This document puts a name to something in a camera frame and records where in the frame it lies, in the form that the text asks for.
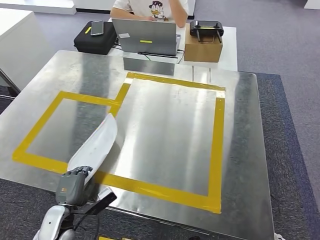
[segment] metal table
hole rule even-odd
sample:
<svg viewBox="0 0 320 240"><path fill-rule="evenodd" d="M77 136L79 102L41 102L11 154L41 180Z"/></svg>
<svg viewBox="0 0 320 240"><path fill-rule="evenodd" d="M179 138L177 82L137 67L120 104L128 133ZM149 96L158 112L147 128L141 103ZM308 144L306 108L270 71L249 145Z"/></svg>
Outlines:
<svg viewBox="0 0 320 240"><path fill-rule="evenodd" d="M0 178L55 191L58 173L109 111L118 136L97 179L116 186L112 208L273 239L251 73L59 51L0 115Z"/></svg>

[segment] cardboard box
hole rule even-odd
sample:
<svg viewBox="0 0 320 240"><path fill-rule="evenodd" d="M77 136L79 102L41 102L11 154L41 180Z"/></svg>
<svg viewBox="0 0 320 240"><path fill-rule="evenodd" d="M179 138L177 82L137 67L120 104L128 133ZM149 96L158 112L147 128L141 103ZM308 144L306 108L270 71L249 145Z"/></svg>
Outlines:
<svg viewBox="0 0 320 240"><path fill-rule="evenodd" d="M186 42L184 47L184 61L217 63L220 58L223 42L217 37L202 37L204 42L198 42L198 37L190 35L190 25L186 25Z"/></svg>

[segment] cartoon duck print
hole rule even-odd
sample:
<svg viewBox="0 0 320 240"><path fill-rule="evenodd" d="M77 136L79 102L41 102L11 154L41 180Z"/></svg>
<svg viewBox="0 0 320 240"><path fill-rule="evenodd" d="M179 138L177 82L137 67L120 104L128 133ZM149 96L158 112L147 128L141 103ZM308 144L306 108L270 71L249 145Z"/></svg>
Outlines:
<svg viewBox="0 0 320 240"><path fill-rule="evenodd" d="M152 5L149 5L149 8L151 9L151 13L154 18L165 19L165 21L168 20L166 16L165 16L164 5L161 1L152 1Z"/></svg>

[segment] black case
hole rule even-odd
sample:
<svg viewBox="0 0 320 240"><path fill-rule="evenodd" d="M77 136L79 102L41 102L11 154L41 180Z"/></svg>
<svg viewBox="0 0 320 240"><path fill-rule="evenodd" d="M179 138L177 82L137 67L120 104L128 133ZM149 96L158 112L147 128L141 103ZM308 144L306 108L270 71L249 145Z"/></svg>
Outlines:
<svg viewBox="0 0 320 240"><path fill-rule="evenodd" d="M91 30L88 31L91 26L91 21L87 23L74 39L74 46L78 52L107 55L117 38L112 22L103 22L103 34L97 36L91 36Z"/></svg>

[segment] smartphone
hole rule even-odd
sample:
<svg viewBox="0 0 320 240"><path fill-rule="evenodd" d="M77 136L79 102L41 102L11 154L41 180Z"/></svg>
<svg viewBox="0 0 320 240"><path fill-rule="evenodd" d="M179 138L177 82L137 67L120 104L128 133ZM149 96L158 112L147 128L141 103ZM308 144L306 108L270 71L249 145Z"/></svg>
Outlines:
<svg viewBox="0 0 320 240"><path fill-rule="evenodd" d="M91 35L98 36L103 34L103 21L93 21L91 23Z"/></svg>

